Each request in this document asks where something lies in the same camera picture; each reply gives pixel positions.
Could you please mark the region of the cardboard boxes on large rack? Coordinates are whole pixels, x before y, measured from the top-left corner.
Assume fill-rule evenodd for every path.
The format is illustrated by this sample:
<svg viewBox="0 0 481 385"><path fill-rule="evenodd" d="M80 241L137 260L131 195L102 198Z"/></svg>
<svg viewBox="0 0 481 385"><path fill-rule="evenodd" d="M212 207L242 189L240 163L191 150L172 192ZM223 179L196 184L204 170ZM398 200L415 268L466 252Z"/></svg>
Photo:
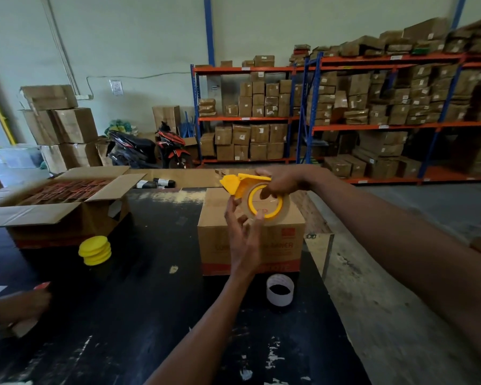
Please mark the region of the cardboard boxes on large rack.
<svg viewBox="0 0 481 385"><path fill-rule="evenodd" d="M446 18L432 18L378 37L362 36L340 45L296 44L289 64L326 57L424 56L481 54L481 19L456 28ZM311 114L312 92L307 97L306 121L329 124L421 124L436 122L455 74L455 65L414 66L398 70L388 83L389 70L326 71L319 77L317 109ZM298 74L293 114L299 118L302 76ZM481 69L465 69L455 86L446 121L481 122ZM290 158L296 163L299 119L291 131ZM343 180L353 178L416 178L434 134L432 129L404 131L320 131L312 140L312 162ZM461 174L481 174L481 128L447 129L440 133L431 161Z"/></svg>

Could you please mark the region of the person's left forearm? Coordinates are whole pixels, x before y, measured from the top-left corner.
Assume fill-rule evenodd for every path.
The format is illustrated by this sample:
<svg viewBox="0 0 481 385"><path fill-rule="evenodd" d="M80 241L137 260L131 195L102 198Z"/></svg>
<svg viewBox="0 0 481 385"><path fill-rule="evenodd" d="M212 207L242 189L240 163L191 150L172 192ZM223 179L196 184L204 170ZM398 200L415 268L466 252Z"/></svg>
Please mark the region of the person's left forearm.
<svg viewBox="0 0 481 385"><path fill-rule="evenodd" d="M254 272L231 272L218 298L143 385L210 385Z"/></svg>

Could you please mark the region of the stack of yellow round lids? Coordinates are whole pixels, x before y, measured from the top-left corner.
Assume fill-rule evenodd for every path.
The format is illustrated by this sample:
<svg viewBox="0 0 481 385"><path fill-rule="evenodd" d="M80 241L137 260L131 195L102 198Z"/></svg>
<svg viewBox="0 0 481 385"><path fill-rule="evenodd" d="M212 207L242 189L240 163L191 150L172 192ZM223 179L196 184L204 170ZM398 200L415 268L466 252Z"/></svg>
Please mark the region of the stack of yellow round lids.
<svg viewBox="0 0 481 385"><path fill-rule="evenodd" d="M94 236L86 239L78 248L78 254L87 266L95 266L106 262L111 253L111 245L106 236Z"/></svg>

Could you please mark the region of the white empty tape core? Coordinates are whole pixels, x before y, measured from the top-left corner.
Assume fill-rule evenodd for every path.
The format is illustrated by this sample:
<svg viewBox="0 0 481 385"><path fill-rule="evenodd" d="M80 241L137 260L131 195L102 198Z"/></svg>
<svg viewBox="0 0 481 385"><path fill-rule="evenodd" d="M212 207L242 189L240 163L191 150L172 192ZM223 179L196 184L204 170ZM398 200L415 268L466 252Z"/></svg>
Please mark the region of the white empty tape core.
<svg viewBox="0 0 481 385"><path fill-rule="evenodd" d="M294 297L293 280L284 274L272 274L266 282L266 297L270 304L278 307L290 305Z"/></svg>

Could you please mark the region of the black and red motorcycle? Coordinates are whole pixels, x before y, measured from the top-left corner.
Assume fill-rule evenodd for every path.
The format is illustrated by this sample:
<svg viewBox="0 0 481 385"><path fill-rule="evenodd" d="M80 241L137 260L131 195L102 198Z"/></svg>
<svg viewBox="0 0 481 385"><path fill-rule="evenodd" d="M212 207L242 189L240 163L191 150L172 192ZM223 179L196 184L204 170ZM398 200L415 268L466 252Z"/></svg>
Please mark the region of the black and red motorcycle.
<svg viewBox="0 0 481 385"><path fill-rule="evenodd" d="M109 139L106 156L113 166L132 169L192 169L192 155L185 140L173 132L166 122L161 122L154 140L118 130L106 133Z"/></svg>

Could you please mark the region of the flat cardboard sheet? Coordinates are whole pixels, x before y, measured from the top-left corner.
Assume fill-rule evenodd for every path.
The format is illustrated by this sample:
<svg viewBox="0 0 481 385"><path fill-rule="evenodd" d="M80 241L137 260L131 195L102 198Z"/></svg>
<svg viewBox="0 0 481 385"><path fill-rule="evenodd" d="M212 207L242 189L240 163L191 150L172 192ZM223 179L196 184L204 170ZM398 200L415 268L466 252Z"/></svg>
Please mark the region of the flat cardboard sheet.
<svg viewBox="0 0 481 385"><path fill-rule="evenodd" d="M249 168L194 168L194 169L128 169L126 174L142 174L142 180L155 179L173 181L176 188L222 187L220 180L229 174L253 174Z"/></svg>

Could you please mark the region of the open cardboard box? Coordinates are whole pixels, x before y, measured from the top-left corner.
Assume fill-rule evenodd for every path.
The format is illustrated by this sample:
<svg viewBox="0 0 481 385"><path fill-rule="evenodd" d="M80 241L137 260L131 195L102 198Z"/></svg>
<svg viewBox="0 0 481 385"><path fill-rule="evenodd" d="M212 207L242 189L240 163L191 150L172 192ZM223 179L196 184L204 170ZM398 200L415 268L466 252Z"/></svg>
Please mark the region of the open cardboard box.
<svg viewBox="0 0 481 385"><path fill-rule="evenodd" d="M130 212L127 192L142 174L126 174L126 166L79 167L21 186L0 189L0 227L20 249L79 245L94 236L108 236ZM79 203L16 206L30 191L52 182L112 180Z"/></svg>

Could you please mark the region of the person's right hand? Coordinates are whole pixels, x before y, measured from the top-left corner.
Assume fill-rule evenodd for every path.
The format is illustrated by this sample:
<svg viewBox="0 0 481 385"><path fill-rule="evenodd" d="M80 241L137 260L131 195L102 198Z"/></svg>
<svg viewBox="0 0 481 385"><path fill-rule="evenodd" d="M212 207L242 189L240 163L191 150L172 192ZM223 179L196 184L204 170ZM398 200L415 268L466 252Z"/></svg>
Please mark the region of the person's right hand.
<svg viewBox="0 0 481 385"><path fill-rule="evenodd" d="M321 172L321 168L314 165L276 165L257 168L259 176L269 177L270 181L283 181L286 184L286 194L296 191L309 191Z"/></svg>

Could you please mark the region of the upright cardboard box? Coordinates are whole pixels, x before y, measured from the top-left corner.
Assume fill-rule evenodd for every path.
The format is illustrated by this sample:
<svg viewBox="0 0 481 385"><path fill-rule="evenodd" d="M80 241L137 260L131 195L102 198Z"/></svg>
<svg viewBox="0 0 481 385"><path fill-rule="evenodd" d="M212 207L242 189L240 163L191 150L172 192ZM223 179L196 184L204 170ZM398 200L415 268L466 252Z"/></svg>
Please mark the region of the upright cardboard box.
<svg viewBox="0 0 481 385"><path fill-rule="evenodd" d="M165 123L175 134L180 134L179 126L181 124L180 106L153 106L155 128L158 130Z"/></svg>

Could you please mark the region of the small blue orange shelf rack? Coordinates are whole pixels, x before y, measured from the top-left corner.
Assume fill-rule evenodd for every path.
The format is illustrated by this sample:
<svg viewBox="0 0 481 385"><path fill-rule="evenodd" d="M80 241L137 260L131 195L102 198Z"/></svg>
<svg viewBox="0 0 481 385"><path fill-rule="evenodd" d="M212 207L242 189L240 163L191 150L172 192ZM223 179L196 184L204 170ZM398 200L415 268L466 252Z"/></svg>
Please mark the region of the small blue orange shelf rack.
<svg viewBox="0 0 481 385"><path fill-rule="evenodd" d="M282 74L288 80L291 81L291 93L290 102L293 103L294 100L294 90L297 82L296 76L298 71L303 71L302 67L297 67L296 64L285 67L215 67L211 65L195 66L191 64L191 76L192 76L192 89L193 89L193 100L195 109L195 129L196 129L196 140L200 143L201 131L204 129L205 122L287 122L288 135L285 141L285 152L283 157L276 159L270 159L269 161L283 162L288 164L291 161L290 158L290 136L291 136L291 125L293 122L298 120L297 116L293 115L293 108L289 108L289 114L287 116L278 117L260 117L260 116L219 116L219 115L200 115L199 114L199 100L201 99L200 90L200 76L223 76L223 75L241 75L241 74L257 74L266 76L266 74Z"/></svg>

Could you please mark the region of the large blue orange shelf rack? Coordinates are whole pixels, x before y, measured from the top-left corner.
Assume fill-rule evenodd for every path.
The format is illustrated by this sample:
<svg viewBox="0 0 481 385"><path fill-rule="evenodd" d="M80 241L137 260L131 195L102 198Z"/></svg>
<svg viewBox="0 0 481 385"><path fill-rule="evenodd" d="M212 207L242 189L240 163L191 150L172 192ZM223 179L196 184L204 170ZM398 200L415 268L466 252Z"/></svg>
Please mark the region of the large blue orange shelf rack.
<svg viewBox="0 0 481 385"><path fill-rule="evenodd" d="M422 161L422 165L416 178L404 179L392 177L389 179L372 179L372 178L353 178L347 179L348 183L362 184L383 184L383 183L404 183L411 182L418 185L424 182L464 182L464 181L481 181L481 174L461 174L443 167L436 167L436 164L431 161L431 156L435 150L436 142L440 133L447 129L470 129L481 128L479 121L456 120L452 122L446 121L447 111L451 104L454 95L455 86L460 79L460 74L465 69L481 69L481 54L434 54L424 56L402 55L402 56L384 56L384 57L326 57L322 58L323 53L319 52L317 58L310 60L306 58L302 67L297 67L294 64L291 67L291 76L293 83L296 82L298 74L302 76L302 105L299 116L298 137L296 149L296 163L311 163L312 162L312 140L315 132L320 131L404 131L404 130L423 130L432 129L434 134L428 144L426 155ZM381 71L389 70L388 83L393 84L398 76L398 70L408 69L414 66L424 66L426 64L433 64L439 66L442 64L455 65L455 74L451 81L447 96L444 100L441 115L436 122L424 122L421 124L402 124L393 125L387 122L381 124L329 124L329 125L315 125L314 120L306 121L307 97L310 89L312 92L311 114L314 115L317 109L317 100L319 92L319 77L321 72L326 71Z"/></svg>

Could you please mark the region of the pile of red packets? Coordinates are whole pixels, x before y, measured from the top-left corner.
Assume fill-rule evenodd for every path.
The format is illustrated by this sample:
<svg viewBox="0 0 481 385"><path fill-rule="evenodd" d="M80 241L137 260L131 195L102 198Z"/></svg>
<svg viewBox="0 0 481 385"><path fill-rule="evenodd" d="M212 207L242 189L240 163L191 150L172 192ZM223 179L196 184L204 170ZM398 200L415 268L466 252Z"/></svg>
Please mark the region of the pile of red packets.
<svg viewBox="0 0 481 385"><path fill-rule="evenodd" d="M79 203L108 185L112 180L72 180L52 182L30 191L16 206Z"/></svg>

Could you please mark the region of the white wall conduit pipe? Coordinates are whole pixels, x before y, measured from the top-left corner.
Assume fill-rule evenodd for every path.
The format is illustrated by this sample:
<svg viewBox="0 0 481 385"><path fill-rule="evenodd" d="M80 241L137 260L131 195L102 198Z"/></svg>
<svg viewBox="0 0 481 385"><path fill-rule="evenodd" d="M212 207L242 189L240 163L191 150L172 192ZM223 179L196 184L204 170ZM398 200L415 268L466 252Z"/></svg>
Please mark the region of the white wall conduit pipe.
<svg viewBox="0 0 481 385"><path fill-rule="evenodd" d="M72 67L69 63L68 56L64 47L64 43L60 36L60 32L58 29L57 22L55 20L55 15L53 12L52 4L50 0L39 0L42 6L42 9L45 14L46 21L49 26L49 30L51 32L51 36L58 52L60 61L63 65L65 74L67 76L68 82L73 90L73 93L76 96L78 101L90 101L93 99L93 94L82 95L80 94L80 90L78 88L78 84L76 82Z"/></svg>

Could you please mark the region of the person's left hand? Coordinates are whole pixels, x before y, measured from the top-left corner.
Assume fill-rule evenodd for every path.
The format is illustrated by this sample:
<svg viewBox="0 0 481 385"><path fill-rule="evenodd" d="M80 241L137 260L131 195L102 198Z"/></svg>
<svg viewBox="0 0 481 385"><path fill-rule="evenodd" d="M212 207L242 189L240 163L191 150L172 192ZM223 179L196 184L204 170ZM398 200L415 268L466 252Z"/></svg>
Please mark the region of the person's left hand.
<svg viewBox="0 0 481 385"><path fill-rule="evenodd" d="M259 211L255 219L248 223L245 215L238 217L241 221L241 236L229 237L231 255L231 276L251 283L261 265L261 236L264 223L263 212Z"/></svg>

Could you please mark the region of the stack of large cardboard boxes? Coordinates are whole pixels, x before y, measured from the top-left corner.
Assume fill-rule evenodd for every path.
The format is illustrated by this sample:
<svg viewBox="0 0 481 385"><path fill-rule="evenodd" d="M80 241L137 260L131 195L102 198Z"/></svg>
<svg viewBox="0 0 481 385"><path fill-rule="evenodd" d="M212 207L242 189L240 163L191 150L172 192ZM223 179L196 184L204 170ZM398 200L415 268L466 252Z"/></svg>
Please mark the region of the stack of large cardboard boxes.
<svg viewBox="0 0 481 385"><path fill-rule="evenodd" d="M92 110L78 106L71 85L22 86L20 92L29 106L24 118L52 174L103 165Z"/></svg>

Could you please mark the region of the closed cardboard box red print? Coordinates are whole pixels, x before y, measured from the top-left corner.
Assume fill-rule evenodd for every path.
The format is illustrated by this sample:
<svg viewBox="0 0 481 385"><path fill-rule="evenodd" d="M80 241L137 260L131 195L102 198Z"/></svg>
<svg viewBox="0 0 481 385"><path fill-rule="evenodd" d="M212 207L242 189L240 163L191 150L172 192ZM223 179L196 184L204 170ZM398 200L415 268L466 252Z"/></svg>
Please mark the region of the closed cardboard box red print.
<svg viewBox="0 0 481 385"><path fill-rule="evenodd" d="M201 209L197 232L204 276L230 274L230 246L224 218L229 194L224 188L208 188ZM265 225L261 235L262 264L258 273L299 272L305 235L305 219L293 201L276 224Z"/></svg>

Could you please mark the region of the blue steel column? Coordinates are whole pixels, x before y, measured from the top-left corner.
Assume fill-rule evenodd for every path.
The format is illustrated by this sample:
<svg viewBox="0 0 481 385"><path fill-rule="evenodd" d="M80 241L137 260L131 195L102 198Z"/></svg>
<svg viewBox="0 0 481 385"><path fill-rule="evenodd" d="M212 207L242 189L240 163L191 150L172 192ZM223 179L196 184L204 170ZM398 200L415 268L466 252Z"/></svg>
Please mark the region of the blue steel column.
<svg viewBox="0 0 481 385"><path fill-rule="evenodd" d="M215 49L214 49L214 32L213 32L213 15L212 0L203 0L205 15L205 34L207 42L208 63L212 67L215 66Z"/></svg>

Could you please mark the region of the person's right forearm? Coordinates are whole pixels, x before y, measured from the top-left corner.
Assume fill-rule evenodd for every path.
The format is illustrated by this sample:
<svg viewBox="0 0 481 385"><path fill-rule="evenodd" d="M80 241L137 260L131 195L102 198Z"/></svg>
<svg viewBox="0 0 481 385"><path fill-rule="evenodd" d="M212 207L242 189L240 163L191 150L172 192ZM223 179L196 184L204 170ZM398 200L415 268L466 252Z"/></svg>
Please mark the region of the person's right forearm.
<svg viewBox="0 0 481 385"><path fill-rule="evenodd" d="M481 254L327 169L312 166L307 181L371 257L481 356Z"/></svg>

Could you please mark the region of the cardboard boxes on small rack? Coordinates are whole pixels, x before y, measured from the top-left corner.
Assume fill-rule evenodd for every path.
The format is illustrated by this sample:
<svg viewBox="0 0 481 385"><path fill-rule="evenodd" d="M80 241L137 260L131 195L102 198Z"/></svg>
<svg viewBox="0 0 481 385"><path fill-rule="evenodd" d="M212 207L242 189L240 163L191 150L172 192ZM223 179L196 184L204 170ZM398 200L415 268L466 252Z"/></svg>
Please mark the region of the cardboard boxes on small rack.
<svg viewBox="0 0 481 385"><path fill-rule="evenodd" d="M275 67L272 55L257 55L240 67ZM222 61L215 67L235 67ZM201 116L283 117L289 108L291 81L285 73L266 76L241 74L200 76ZM295 85L294 96L298 87ZM261 162L284 156L287 122L205 122L201 131L199 162Z"/></svg>

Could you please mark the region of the green plastic bag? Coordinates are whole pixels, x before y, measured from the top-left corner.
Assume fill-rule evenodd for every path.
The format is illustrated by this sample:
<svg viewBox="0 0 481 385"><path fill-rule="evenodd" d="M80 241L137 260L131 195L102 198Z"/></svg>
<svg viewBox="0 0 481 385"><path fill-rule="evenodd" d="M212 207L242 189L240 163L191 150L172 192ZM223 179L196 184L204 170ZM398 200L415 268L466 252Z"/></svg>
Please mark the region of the green plastic bag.
<svg viewBox="0 0 481 385"><path fill-rule="evenodd" d="M110 131L118 131L121 133L137 136L139 130L137 127L132 126L130 122L126 122L120 119L112 120L109 122L109 126L104 131L104 136L109 137Z"/></svg>

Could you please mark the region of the yellow tape dispenser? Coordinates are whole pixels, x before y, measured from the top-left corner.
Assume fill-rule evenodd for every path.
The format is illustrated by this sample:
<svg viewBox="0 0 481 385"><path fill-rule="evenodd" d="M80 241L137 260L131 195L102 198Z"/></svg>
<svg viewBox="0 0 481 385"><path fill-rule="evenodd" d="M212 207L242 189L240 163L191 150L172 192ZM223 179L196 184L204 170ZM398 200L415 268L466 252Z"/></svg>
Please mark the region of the yellow tape dispenser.
<svg viewBox="0 0 481 385"><path fill-rule="evenodd" d="M288 195L270 195L263 199L262 191L270 182L270 177L255 174L227 174L219 180L228 194L240 200L240 207L249 219L262 211L264 222L276 225L286 219L291 202Z"/></svg>

